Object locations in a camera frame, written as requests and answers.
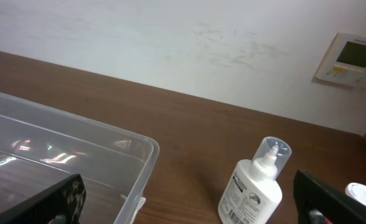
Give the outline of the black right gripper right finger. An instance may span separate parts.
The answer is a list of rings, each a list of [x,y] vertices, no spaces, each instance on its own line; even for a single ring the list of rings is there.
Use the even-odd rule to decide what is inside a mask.
[[[304,170],[293,180],[298,223],[366,224],[366,206]]]

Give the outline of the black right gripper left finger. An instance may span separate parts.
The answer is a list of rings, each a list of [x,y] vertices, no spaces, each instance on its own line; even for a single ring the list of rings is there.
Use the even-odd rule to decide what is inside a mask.
[[[79,224],[86,194],[81,175],[73,174],[0,213],[0,224]]]

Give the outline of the orange tube white cap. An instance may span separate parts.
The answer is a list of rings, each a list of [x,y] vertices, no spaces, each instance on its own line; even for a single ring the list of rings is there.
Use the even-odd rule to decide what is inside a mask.
[[[366,185],[349,183],[345,188],[345,194],[366,206]]]

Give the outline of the white squeeze bottle clear cap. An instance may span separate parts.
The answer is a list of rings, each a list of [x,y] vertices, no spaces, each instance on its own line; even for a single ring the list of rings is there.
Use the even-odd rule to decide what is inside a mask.
[[[223,224],[266,223],[283,194],[276,181],[292,150],[276,137],[265,137],[251,160],[237,162],[218,204]]]

